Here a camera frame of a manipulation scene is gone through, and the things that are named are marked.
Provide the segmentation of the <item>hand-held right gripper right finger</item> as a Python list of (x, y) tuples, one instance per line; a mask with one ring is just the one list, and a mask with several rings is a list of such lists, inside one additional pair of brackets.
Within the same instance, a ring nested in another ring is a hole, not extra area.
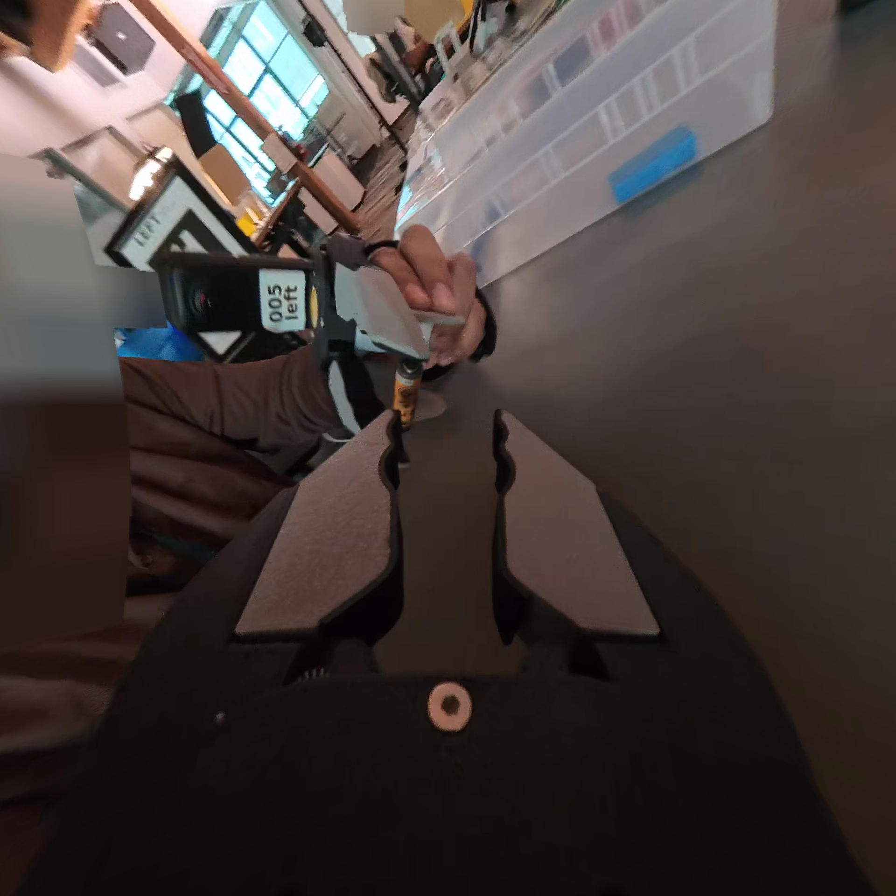
[(659, 637), (594, 483), (502, 409), (495, 412), (492, 445), (492, 599), (502, 642)]

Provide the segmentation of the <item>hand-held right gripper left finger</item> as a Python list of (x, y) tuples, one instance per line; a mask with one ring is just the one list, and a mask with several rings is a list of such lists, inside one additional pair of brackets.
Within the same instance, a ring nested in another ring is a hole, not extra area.
[(403, 609), (401, 425), (387, 410), (297, 487), (234, 630), (245, 643), (377, 644)]

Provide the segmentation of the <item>orange and black battery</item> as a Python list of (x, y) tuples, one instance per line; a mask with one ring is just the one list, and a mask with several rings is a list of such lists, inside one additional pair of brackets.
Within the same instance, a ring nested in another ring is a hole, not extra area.
[(423, 365), (418, 359), (404, 358), (395, 371), (392, 407), (399, 413), (401, 428), (408, 431), (414, 422), (420, 396)]

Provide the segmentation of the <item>person's left forearm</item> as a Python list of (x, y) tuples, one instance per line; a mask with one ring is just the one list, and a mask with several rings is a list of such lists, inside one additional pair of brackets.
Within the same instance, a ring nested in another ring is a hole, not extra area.
[(119, 368), (132, 406), (256, 452), (300, 447), (342, 428), (310, 346), (238, 364), (121, 357)]

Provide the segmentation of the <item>person's left hand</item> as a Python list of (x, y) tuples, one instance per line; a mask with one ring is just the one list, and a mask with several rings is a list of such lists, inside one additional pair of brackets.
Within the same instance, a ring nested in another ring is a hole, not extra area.
[(463, 318), (462, 325), (434, 325), (424, 368), (433, 379), (454, 364), (478, 361), (495, 348), (494, 316), (477, 292), (476, 265), (463, 252), (448, 256), (427, 228), (405, 230), (396, 243), (368, 248), (368, 259), (390, 275), (415, 311)]

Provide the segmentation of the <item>person's brown top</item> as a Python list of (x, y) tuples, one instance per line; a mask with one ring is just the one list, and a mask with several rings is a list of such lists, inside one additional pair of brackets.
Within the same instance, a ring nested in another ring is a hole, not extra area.
[(128, 404), (127, 595), (176, 592), (294, 486), (215, 434)]

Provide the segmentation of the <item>wooden beam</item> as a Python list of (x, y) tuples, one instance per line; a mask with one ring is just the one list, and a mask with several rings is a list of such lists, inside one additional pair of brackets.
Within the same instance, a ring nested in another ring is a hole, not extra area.
[(326, 185), (308, 164), (286, 147), (285, 142), (275, 132), (273, 126), (252, 104), (210, 55), (201, 41), (188, 32), (173, 16), (171, 10), (156, 1), (133, 1), (133, 5), (156, 29), (175, 51), (188, 63), (203, 81), (214, 89), (252, 132), (262, 139), (262, 149), (284, 173), (296, 177), (300, 185), (323, 207), (337, 224), (351, 235), (359, 233), (356, 215)]

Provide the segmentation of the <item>large window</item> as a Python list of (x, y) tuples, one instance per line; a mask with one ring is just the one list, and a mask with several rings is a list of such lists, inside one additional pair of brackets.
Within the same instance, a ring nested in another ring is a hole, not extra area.
[[(329, 96), (328, 85), (300, 42), (267, 2), (241, 2), (216, 10), (201, 42), (224, 73), (281, 135), (316, 162), (330, 146), (329, 128), (320, 117)], [(230, 152), (255, 192), (265, 201), (277, 200), (290, 182), (263, 151), (263, 140), (185, 66), (166, 103), (198, 92), (213, 136)]]

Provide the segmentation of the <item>clear plastic storage box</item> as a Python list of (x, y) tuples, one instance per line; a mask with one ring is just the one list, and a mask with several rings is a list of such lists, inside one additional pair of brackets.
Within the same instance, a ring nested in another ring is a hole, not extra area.
[(778, 2), (521, 5), (423, 101), (395, 235), (486, 286), (768, 122)]

